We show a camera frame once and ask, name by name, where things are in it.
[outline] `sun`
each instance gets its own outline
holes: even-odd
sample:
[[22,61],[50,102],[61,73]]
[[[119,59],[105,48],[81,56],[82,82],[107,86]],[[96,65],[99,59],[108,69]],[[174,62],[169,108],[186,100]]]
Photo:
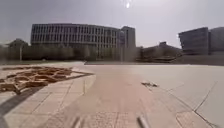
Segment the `sun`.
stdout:
[[130,3],[127,3],[126,4],[126,8],[130,8]]

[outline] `large curved building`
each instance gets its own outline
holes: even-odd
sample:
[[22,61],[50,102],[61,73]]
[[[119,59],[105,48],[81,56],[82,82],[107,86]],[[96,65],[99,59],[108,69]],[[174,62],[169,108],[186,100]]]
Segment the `large curved building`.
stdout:
[[64,45],[81,49],[96,50],[97,58],[103,59],[108,50],[113,57],[133,60],[135,29],[121,29],[86,24],[34,24],[31,32],[31,45]]

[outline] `lamp post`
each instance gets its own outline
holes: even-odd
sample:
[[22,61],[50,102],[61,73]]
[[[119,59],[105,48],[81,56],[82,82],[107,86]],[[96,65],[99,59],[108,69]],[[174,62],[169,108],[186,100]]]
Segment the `lamp post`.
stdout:
[[19,47],[19,60],[23,60],[23,44]]

